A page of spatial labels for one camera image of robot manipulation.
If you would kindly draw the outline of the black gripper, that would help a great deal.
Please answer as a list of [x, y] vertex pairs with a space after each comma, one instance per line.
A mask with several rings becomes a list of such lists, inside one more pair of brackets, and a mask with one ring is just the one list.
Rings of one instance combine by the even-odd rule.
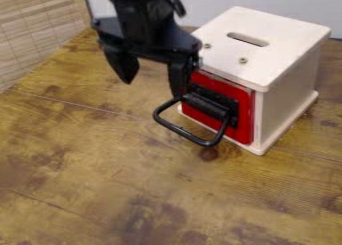
[[188, 90], [192, 72], [200, 67], [200, 40], [179, 26], [175, 16], [186, 15], [182, 0], [107, 0], [111, 17], [96, 17], [92, 27], [110, 66], [130, 84], [138, 74], [139, 58], [168, 64], [172, 96]]

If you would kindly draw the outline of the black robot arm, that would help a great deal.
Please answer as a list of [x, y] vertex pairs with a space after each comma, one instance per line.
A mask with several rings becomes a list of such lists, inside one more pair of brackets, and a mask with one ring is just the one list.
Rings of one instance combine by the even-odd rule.
[[168, 82], [175, 98], [190, 87], [192, 72], [199, 68], [200, 40], [176, 24], [183, 17], [180, 0], [110, 0], [116, 15], [92, 17], [106, 59], [120, 80], [130, 84], [138, 74], [139, 58], [168, 66]]

